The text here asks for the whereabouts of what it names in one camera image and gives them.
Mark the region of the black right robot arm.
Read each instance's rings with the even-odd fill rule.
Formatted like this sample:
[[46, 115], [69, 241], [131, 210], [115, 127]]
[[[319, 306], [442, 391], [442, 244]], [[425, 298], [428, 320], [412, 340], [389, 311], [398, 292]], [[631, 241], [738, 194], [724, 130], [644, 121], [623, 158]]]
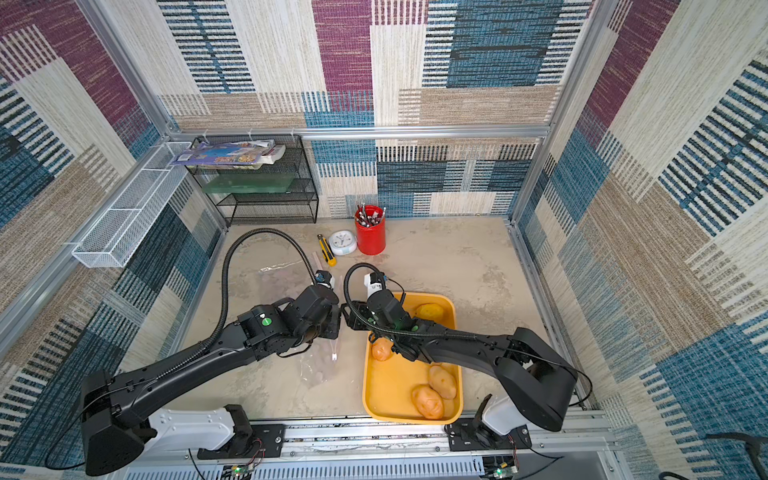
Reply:
[[482, 335], [411, 316], [387, 289], [366, 302], [345, 299], [342, 312], [353, 330], [394, 342], [410, 362], [451, 364], [496, 378], [529, 422], [552, 432], [562, 428], [578, 371], [532, 330]]

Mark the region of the orange potato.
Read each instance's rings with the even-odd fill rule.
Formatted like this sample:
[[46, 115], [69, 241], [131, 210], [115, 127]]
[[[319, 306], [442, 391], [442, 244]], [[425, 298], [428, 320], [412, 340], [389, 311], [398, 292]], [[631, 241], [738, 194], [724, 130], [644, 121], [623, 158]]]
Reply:
[[394, 343], [385, 337], [376, 339], [371, 347], [371, 356], [374, 360], [384, 362], [389, 360], [393, 352]]

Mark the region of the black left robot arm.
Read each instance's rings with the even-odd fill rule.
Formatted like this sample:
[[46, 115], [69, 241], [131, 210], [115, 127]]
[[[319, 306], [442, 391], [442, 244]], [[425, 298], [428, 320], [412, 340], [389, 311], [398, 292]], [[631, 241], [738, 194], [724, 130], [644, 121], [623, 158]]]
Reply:
[[251, 428], [241, 406], [183, 412], [167, 404], [230, 370], [317, 338], [334, 339], [339, 325], [337, 295], [311, 285], [295, 299], [253, 307], [220, 333], [154, 364], [118, 375], [89, 374], [81, 384], [79, 415], [86, 474], [106, 475], [173, 450], [244, 453]]

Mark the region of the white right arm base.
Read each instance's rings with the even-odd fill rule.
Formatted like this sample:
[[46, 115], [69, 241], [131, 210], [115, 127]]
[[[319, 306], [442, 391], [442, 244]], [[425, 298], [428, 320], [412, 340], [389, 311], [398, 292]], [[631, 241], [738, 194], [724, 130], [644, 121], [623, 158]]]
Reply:
[[527, 418], [509, 397], [491, 395], [481, 409], [480, 419], [485, 427], [499, 436], [507, 436], [511, 431], [527, 425]]

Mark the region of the yellow lemon-like potato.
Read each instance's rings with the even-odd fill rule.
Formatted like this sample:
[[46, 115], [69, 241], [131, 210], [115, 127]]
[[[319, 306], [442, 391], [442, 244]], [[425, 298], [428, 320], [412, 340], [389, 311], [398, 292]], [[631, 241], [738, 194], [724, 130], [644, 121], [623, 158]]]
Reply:
[[445, 317], [445, 309], [437, 303], [422, 304], [416, 308], [415, 317], [423, 320], [439, 322]]

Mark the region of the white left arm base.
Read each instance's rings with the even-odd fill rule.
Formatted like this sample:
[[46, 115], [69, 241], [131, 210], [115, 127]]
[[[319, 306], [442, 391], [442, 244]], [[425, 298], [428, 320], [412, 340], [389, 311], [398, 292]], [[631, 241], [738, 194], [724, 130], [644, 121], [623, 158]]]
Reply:
[[188, 411], [160, 409], [149, 417], [157, 435], [145, 444], [145, 453], [193, 449], [218, 450], [234, 436], [235, 422], [225, 409]]

